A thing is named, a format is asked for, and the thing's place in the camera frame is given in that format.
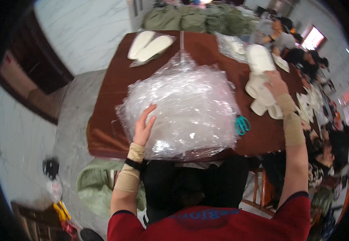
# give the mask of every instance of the wall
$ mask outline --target wall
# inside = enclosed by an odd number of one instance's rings
[[[46,38],[73,75],[106,69],[125,34],[135,32],[154,0],[38,0],[35,12]]]
[[[302,0],[289,18],[296,23],[302,23],[299,33],[313,24],[327,38],[327,42],[319,50],[321,57],[329,61],[330,72],[324,70],[327,78],[330,78],[336,89],[336,93],[330,97],[337,100],[349,87],[349,45],[343,34],[342,26],[336,17],[327,11],[315,0]]]
[[[257,6],[260,6],[262,8],[267,8],[271,0],[245,0],[244,5],[256,10]]]
[[[51,204],[42,161],[52,155],[56,130],[0,86],[0,184],[8,203]]]

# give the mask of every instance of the hand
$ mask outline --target hand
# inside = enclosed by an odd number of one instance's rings
[[[264,85],[272,93],[273,97],[277,99],[282,94],[289,94],[287,84],[282,80],[279,71],[264,71],[268,76],[269,82],[265,82]]]
[[[156,109],[156,104],[149,104],[149,107],[146,108],[138,121],[136,121],[136,132],[134,134],[134,143],[137,145],[140,145],[142,147],[145,147],[146,143],[148,142],[150,132],[152,130],[153,124],[156,121],[156,116],[152,116],[148,122],[146,123],[146,118],[148,117],[148,114],[151,113],[154,109]]]
[[[272,48],[272,53],[276,56],[280,56],[280,51],[276,46]]]
[[[307,122],[302,120],[301,123],[302,123],[303,130],[311,130],[311,126]]]

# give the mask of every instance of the green bag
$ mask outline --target green bag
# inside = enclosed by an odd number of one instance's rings
[[[95,214],[110,216],[110,201],[113,187],[110,187],[111,170],[121,171],[122,161],[93,159],[77,177],[77,194],[82,202]],[[141,183],[137,193],[136,206],[143,211],[146,207],[145,189]]]
[[[221,34],[227,33],[226,16],[229,14],[231,6],[229,4],[211,5],[206,9],[207,32],[213,34],[215,31]]]
[[[181,13],[174,6],[153,8],[143,20],[143,28],[151,31],[180,30]]]
[[[243,16],[240,10],[231,7],[231,11],[226,17],[227,35],[242,36],[251,34],[255,29],[255,22],[252,17]]]
[[[204,9],[195,8],[189,5],[178,8],[182,18],[180,28],[184,31],[205,33],[206,15]]]

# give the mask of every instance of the wooden table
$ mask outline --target wooden table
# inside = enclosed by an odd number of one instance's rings
[[[104,77],[94,113],[88,127],[89,152],[98,157],[126,158],[129,150],[129,142],[123,128],[118,121],[114,107],[122,103],[127,96],[128,85],[137,80],[145,80],[166,64],[180,49],[180,32],[164,31],[177,39],[159,58],[146,65],[129,68],[132,63],[127,58],[130,45],[135,33],[127,34],[118,46],[107,73]],[[198,65],[214,65],[226,72],[227,79],[231,81],[235,89],[235,98],[246,117],[251,130],[237,140],[236,149],[225,150],[212,158],[198,159],[197,161],[221,160],[231,153],[240,155],[261,155],[285,149],[283,121],[272,119],[268,113],[263,116],[256,115],[250,104],[254,101],[245,91],[245,85],[249,79],[249,65],[239,63],[226,57],[218,51],[216,38],[211,34],[185,32],[185,50],[191,55]],[[296,69],[290,65],[290,73],[277,67],[280,75],[287,83],[292,99],[297,104],[296,92],[306,93],[301,78]],[[319,127],[314,119],[313,128],[319,133]]]

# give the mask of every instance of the black hair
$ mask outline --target black hair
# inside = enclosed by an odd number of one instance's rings
[[[299,44],[302,44],[302,42],[303,42],[303,37],[302,37],[300,34],[294,33],[294,34],[293,34],[293,37],[297,40],[297,42],[298,42]]]

